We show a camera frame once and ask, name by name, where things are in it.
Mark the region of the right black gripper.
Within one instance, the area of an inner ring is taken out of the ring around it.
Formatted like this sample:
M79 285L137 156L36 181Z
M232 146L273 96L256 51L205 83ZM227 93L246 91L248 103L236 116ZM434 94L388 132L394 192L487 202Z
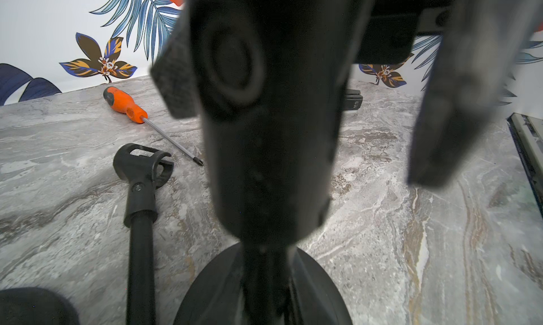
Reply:
M417 36L445 29L414 125L410 185L442 187L453 177L493 118L508 72L542 21L542 0L452 2L376 0L356 57L357 64L397 64Z

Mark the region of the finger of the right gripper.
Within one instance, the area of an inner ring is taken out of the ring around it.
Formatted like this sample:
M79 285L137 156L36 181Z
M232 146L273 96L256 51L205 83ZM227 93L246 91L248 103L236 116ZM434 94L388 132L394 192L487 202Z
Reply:
M189 46L189 19L182 11L158 59L151 78L174 119L197 115L195 73Z

